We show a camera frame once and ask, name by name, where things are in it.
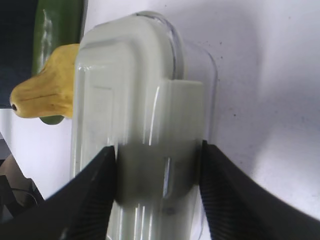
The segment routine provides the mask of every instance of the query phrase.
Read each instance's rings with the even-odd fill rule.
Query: clear plastic container
[[[215,63],[205,50],[183,41],[162,15],[140,12],[118,23],[115,27],[112,23],[97,26],[80,45],[71,176],[84,168],[99,148],[115,145],[118,193],[107,239],[198,240],[205,218],[198,163],[202,139],[211,139]],[[133,30],[135,23],[140,25],[137,31]],[[117,28],[124,32],[116,33],[111,40],[102,37],[112,36]],[[125,43],[116,50],[121,53],[116,59],[128,61],[124,72],[130,72],[129,78],[135,80],[119,83],[122,78],[115,80],[119,71],[108,68],[113,58],[100,59],[104,53],[116,54],[116,48],[103,52],[101,47],[114,41]],[[127,43],[134,47],[124,57]],[[103,101],[119,103],[101,107]]]

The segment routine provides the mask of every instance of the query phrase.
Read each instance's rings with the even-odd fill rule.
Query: dark background
[[[0,0],[0,108],[10,108],[10,93],[31,77],[38,0]]]

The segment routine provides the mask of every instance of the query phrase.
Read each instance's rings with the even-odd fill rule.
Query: green cucumber
[[[83,0],[38,0],[33,34],[32,75],[38,74],[51,53],[61,45],[80,42]],[[44,123],[56,125],[63,116],[40,118]]]

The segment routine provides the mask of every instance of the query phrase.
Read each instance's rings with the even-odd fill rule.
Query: yellow pear
[[[12,90],[10,103],[15,114],[22,118],[72,117],[78,49],[79,44],[57,47],[39,74]]]

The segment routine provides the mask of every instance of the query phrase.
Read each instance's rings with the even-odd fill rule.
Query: white table surface
[[[89,0],[85,31],[134,12],[165,15],[213,56],[213,141],[261,186],[320,219],[320,1]],[[69,180],[71,120],[0,110],[0,132],[44,197]]]

